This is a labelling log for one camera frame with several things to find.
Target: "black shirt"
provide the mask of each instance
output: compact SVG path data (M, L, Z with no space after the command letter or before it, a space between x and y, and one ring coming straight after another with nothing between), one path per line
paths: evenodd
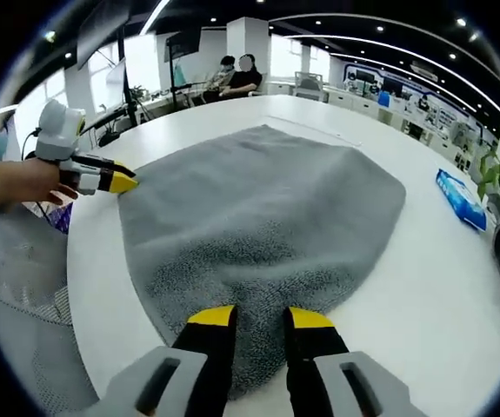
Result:
M262 79L263 76L257 72L257 69L247 72L237 71L230 79L229 86L232 89L239 89L240 87L245 87L250 84L255 84L259 87Z

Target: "white table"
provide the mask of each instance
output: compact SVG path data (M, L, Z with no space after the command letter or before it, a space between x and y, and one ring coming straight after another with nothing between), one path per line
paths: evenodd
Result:
M100 149L136 169L190 145L268 123L336 145L343 138L398 178L406 203L389 246L365 283L329 317L410 387L428 415L471 415L500 375L500 281L489 237L461 223L435 183L439 168L466 176L429 148L369 117L293 96L214 103L164 116ZM68 244L70 307L83 363L99 396L113 375L160 337L128 273L117 197L82 196ZM285 370L225 415L291 416Z

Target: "ceiling light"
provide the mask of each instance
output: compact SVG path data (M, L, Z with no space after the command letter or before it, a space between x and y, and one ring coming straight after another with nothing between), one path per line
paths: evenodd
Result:
M373 45L378 45L378 46L383 46L385 48L391 48L392 50L397 50L399 52L403 52L404 54L412 55L415 56L416 58L422 59L427 63L430 63L432 65L435 65L436 67L440 68L441 70L447 71L449 74L455 76L458 78L460 81L468 85L471 89L476 91L477 94L479 94L481 97L483 97L485 100L487 100L497 111L500 113L500 107L497 103L495 103L491 98L485 94L483 91L481 91L478 87L476 87L473 83L468 81L466 78L461 76L460 74L457 74L455 71L452 69L449 69L445 66L443 66L440 63L437 63L431 59L429 59L426 56L422 56L417 54L416 52L412 52L411 50L405 50L404 48L399 48L395 45L391 45L389 43L383 43L383 42L378 42L378 41L372 41L370 39L362 39L360 37L352 37L352 36L340 36L340 35L290 35L290 36L285 36L288 39L303 39L303 38L320 38L320 39L342 39L345 41L356 41L356 42L364 42L364 43L369 43Z
M338 54L336 52L333 52L331 53L331 55L333 56L340 56L342 58L351 58L351 59L361 59L362 61L365 61L367 63L376 63L377 65L384 65L386 66L387 68L390 68L390 69L394 69L396 71L400 71L400 72L403 72L404 74L406 74L407 76L414 76L415 78L418 78L420 80L422 80L424 83L427 83L429 85L432 85L433 87L439 87L437 84L433 83L431 80L428 80L427 78L423 78L422 76L419 76L417 74L414 74L413 72L410 72L410 71L407 71L406 69L402 69L402 68L398 68L394 65L390 65L388 63L381 63L379 61L375 61L373 59L369 59L369 58L361 58L360 56L353 56L353 55L346 55L346 54ZM462 98L460 98L459 96L451 93L450 91L448 91L447 89L443 89L443 88L440 88L441 91L445 94L447 94L448 96L454 98L455 100L457 100L458 102L460 102L461 104L463 104L464 106L466 106L468 109L470 109L471 111L473 111L474 113L477 113L477 110L474 109L472 106L470 106L467 102L465 102Z
M10 106L1 107L0 108L0 115L2 113L6 113L8 111L12 111L12 110L15 110L15 109L17 109L17 104L11 104Z
M57 33L54 30L49 30L47 33L44 34L44 38L47 42L54 43L56 35Z
M151 29L151 26L153 26L153 23L157 20L163 9L167 6L167 4L170 3L170 0L161 0L156 8L151 12L151 15L149 16L149 19L145 22L145 25L142 27L142 31L139 32L139 36L146 35L147 32L149 32L149 29Z

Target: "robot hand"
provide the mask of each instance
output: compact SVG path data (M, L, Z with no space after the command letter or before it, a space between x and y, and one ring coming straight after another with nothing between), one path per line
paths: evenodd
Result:
M39 117L36 157L58 165L61 183L84 195L93 195L98 189L117 194L134 189L136 174L120 162L77 151L84 125L83 110L51 100Z

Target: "human hand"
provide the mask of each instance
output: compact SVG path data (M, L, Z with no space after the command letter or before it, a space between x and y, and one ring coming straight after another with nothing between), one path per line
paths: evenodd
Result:
M62 205L62 198L54 194L56 191L77 199L75 190L60 183L57 165L36 158L14 163L9 190L13 202L52 202Z

